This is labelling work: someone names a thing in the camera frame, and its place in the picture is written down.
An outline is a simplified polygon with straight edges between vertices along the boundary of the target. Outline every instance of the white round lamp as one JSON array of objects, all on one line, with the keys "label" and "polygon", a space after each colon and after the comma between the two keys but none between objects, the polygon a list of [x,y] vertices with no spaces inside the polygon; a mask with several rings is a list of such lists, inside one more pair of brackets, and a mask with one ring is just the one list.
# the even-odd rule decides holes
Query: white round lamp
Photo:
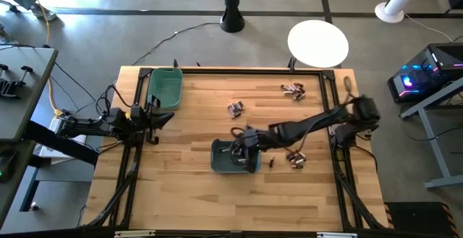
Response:
[{"label": "white round lamp", "polygon": [[342,63],[349,53],[349,42],[336,26],[307,20],[295,25],[288,35],[291,54],[311,67],[329,68]]}]

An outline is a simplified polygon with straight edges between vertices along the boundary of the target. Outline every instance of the metal table leg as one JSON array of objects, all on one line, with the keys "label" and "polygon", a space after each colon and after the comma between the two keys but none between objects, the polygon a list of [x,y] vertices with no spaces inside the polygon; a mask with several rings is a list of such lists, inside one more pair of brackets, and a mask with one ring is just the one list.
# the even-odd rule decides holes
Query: metal table leg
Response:
[{"label": "metal table leg", "polygon": [[444,177],[425,182],[425,187],[430,189],[434,187],[445,187],[453,184],[463,184],[463,175]]},{"label": "metal table leg", "polygon": [[[434,135],[433,129],[431,128],[431,124],[429,122],[428,116],[426,115],[426,111],[424,109],[420,109],[418,113],[420,114],[421,122],[425,128],[426,135],[428,136],[428,138],[434,138],[435,135]],[[441,169],[443,177],[444,178],[450,177],[449,169],[447,168],[446,162],[443,159],[442,150],[439,147],[439,143],[437,142],[437,139],[434,138],[430,140],[430,144],[431,144],[431,147],[433,148],[434,155],[436,156],[436,160],[439,165],[439,168]]]}]

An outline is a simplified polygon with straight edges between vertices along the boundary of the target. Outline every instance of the black stand base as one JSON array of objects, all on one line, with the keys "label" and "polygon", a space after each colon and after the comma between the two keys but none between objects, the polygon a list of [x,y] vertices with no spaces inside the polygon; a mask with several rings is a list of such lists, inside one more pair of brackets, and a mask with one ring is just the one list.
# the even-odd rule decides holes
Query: black stand base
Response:
[{"label": "black stand base", "polygon": [[237,33],[245,28],[245,19],[238,8],[226,8],[220,19],[220,28],[227,33]]}]

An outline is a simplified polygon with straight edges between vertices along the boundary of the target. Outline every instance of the wooden table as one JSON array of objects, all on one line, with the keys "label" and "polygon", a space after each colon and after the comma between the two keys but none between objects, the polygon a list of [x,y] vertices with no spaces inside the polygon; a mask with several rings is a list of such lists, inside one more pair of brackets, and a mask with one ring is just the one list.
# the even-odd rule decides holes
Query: wooden table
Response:
[{"label": "wooden table", "polygon": [[[138,71],[139,67],[121,68],[117,88],[126,101],[133,100]],[[351,69],[336,69],[335,75],[341,101],[346,96],[343,77],[352,78],[357,92]],[[307,96],[300,102],[283,96],[280,89],[281,84],[293,82],[305,85]],[[246,111],[232,120],[226,107],[234,101],[242,101]],[[112,105],[126,109],[117,96]],[[302,151],[308,160],[302,170],[292,169],[281,149],[263,153],[257,174],[217,174],[210,165],[211,142],[216,138],[231,140],[232,127],[248,124],[266,129],[271,123],[299,121],[320,112],[323,107],[315,76],[184,75],[180,109],[158,131],[159,145],[146,143],[143,147],[130,228],[341,231],[326,129],[307,137]],[[107,139],[104,144],[113,142]],[[370,150],[369,142],[358,140],[358,145]],[[351,153],[357,192],[370,212],[387,226],[374,162],[356,148]],[[83,224],[94,219],[113,194],[121,156],[122,147],[100,155]],[[271,156],[276,157],[272,169],[268,167]],[[353,224],[349,199],[347,205]]]}]

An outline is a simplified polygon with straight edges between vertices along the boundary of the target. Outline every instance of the gray concrete floor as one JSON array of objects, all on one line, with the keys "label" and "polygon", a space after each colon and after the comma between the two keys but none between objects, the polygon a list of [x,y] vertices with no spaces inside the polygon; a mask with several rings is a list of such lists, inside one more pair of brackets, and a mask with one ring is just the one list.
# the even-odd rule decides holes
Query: gray concrete floor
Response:
[{"label": "gray concrete floor", "polygon": [[[223,0],[42,0],[50,7],[100,9],[176,9],[223,10]],[[334,12],[373,12],[374,6],[387,0],[329,0]],[[241,0],[241,10],[321,12],[321,0]],[[436,0],[412,0],[408,12],[441,12]],[[286,38],[289,30],[306,17],[245,17],[246,28],[237,34],[224,33],[209,25],[177,36],[166,42],[139,64],[170,65],[177,59],[181,66],[285,67],[291,56]],[[174,32],[204,22],[218,22],[219,17],[199,16],[103,16],[63,14],[51,23],[49,45],[59,50],[58,63],[92,94],[97,96],[112,83],[122,65],[132,64],[159,41]],[[5,30],[20,43],[40,46],[46,37],[43,22],[30,14],[13,14],[0,9]],[[462,20],[418,20],[449,34],[463,34]],[[427,191],[424,181],[441,177],[428,143],[417,143],[404,131],[424,137],[420,126],[401,122],[386,86],[387,79],[429,43],[446,42],[442,35],[405,20],[397,25],[376,18],[334,18],[349,40],[350,52],[343,68],[355,70],[360,91],[375,98],[382,120],[373,135],[373,152],[378,158],[378,175],[385,201],[442,201],[448,203],[463,231],[463,187],[445,187]],[[52,75],[71,93],[78,106],[91,99],[59,70]],[[68,97],[55,86],[54,97],[60,109],[75,110]],[[53,111],[48,103],[48,89],[43,91],[33,120],[49,125]],[[93,106],[81,117],[95,117]],[[449,160],[462,164],[463,156]],[[28,169],[7,222],[0,233],[72,228],[85,204],[90,184],[84,182],[42,182],[35,196],[42,211],[19,213],[20,200],[33,170]]]}]

